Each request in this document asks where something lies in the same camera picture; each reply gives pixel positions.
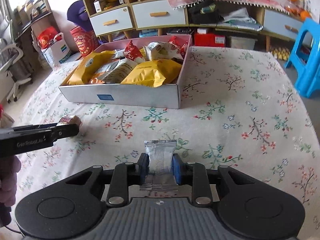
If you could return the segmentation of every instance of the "red box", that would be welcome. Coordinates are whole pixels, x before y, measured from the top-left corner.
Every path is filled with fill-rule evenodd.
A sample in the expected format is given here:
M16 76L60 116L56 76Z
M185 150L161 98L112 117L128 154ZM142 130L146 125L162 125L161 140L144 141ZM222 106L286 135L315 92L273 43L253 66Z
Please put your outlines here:
M215 35L213 33L199 34L195 33L195 46L201 47L225 47L226 37L222 35Z

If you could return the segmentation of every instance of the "purple hat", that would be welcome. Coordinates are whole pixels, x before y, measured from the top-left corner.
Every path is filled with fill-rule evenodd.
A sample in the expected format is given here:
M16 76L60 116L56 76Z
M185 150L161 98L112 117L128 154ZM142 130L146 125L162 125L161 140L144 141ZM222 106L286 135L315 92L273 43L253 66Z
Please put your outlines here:
M68 21L73 22L75 25L80 26L86 32L92 31L92 25L84 6L83 0L76 1L68 9Z

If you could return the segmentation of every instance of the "blue plastic stool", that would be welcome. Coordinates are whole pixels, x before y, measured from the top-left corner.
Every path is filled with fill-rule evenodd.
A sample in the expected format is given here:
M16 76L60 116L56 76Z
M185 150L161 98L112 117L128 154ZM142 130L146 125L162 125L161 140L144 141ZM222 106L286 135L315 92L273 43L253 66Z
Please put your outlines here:
M303 39L307 32L313 37L310 55L300 51ZM299 94L309 98L313 91L320 89L320 25L307 18L299 30L296 42L284 68L291 64L298 72L298 78L294 85Z

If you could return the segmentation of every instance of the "drawer handle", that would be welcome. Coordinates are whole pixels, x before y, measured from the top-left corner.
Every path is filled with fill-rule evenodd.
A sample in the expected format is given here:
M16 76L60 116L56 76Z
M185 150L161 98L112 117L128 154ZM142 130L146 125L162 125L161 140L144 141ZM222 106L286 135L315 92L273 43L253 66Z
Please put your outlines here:
M117 20L112 20L112 21L105 22L103 24L103 26L109 26L109 25L116 24L116 23L117 23Z
M168 12L158 12L158 13L150 13L151 17L162 17L166 16Z
M290 32L293 32L293 33L296 33L296 34L298 34L298 32L299 32L296 28L292 28L292 27L290 27L288 25L285 25L284 27Z

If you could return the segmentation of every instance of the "office chair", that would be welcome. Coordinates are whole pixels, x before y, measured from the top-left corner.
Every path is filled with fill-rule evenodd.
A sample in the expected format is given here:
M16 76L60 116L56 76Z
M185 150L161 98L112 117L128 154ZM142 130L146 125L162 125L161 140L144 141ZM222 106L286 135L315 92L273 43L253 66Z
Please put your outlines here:
M12 20L9 21L6 16L4 21L7 22L7 25L5 25L6 28L2 31L0 38L0 73L7 72L7 76L10 75L14 81L14 85L7 96L7 102L10 103L12 96L13 101L18 100L19 86L28 82L32 83L32 79L29 77L31 74L20 60L23 57L23 51L14 42Z

